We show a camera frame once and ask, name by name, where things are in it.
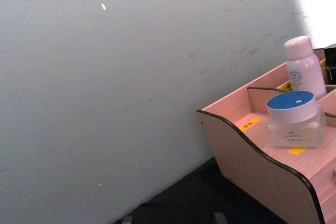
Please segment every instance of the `white plastic bottle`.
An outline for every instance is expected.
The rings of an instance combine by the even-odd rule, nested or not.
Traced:
[[[318,100],[324,96],[326,85],[319,58],[313,53],[308,36],[290,39],[284,44],[287,56],[287,72],[292,90],[312,92]]]

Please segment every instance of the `blue jar lid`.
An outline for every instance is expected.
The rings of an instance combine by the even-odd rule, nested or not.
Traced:
[[[279,94],[267,102],[267,107],[276,110],[291,109],[304,105],[314,99],[309,91],[297,90]]]
[[[279,123],[303,122],[315,116],[319,106],[314,94],[297,90],[279,94],[267,102],[270,118]]]

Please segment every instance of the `bottle cap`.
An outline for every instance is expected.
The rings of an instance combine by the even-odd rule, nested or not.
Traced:
[[[269,116],[279,123],[298,123],[319,112],[312,92],[296,90],[276,95],[267,102]]]
[[[313,46],[308,36],[290,39],[284,44],[284,49],[288,60],[298,60],[313,54]]]

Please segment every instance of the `bottle label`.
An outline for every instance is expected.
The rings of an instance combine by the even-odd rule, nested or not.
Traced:
[[[289,73],[289,78],[291,81],[301,81],[302,80],[302,74],[298,71],[291,71]]]
[[[298,90],[299,86],[302,85],[302,74],[299,71],[290,71],[289,79],[291,83],[292,90]]]

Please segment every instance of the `dark floor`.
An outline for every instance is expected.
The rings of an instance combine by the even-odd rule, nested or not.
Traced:
[[[214,224],[214,212],[224,213],[228,224],[285,223],[224,178],[214,159],[129,215],[132,224]]]

